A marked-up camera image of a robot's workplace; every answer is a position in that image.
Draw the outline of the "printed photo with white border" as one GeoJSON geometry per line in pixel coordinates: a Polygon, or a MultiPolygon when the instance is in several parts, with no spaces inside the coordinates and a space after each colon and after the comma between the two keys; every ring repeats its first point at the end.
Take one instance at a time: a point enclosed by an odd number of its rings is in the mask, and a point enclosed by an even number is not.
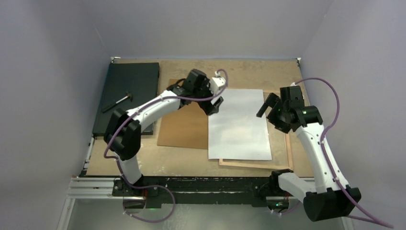
{"type": "Polygon", "coordinates": [[[270,161],[267,121],[256,116],[263,90],[226,89],[221,96],[219,112],[208,117],[208,158],[270,161]]]}

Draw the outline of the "wooden picture frame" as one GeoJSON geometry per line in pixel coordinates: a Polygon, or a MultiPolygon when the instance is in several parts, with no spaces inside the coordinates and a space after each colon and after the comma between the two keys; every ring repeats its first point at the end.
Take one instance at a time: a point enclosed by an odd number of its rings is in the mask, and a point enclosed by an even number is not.
{"type": "Polygon", "coordinates": [[[268,161],[257,160],[230,160],[219,159],[219,165],[224,167],[250,168],[261,170],[293,169],[292,145],[289,134],[280,132],[267,122],[268,137],[272,159],[268,161]]]}

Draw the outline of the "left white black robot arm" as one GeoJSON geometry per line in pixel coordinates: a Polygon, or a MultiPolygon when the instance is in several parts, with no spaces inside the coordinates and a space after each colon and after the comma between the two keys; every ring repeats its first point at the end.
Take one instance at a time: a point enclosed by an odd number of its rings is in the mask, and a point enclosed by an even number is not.
{"type": "Polygon", "coordinates": [[[219,112],[227,88],[229,77],[224,69],[215,72],[208,78],[198,69],[192,69],[186,78],[168,86],[160,95],[145,104],[124,111],[115,110],[104,133],[107,147],[104,153],[112,151],[111,156],[117,163],[120,177],[125,181],[124,190],[131,196],[142,192],[142,173],[139,169],[137,153],[141,149],[142,132],[160,118],[182,109],[195,102],[206,116],[219,112]]]}

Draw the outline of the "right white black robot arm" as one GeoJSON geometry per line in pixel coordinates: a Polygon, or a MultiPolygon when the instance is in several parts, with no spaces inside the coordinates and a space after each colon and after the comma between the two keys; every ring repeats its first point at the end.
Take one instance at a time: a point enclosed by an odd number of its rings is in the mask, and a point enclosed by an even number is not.
{"type": "Polygon", "coordinates": [[[271,173],[265,187],[275,195],[287,192],[296,197],[313,222],[349,216],[360,201],[361,192],[349,185],[322,136],[325,127],[318,108],[305,105],[300,86],[283,87],[280,95],[270,93],[256,116],[262,117],[268,108],[266,119],[276,130],[285,134],[293,131],[299,138],[315,184],[299,178],[293,170],[282,169],[271,173]]]}

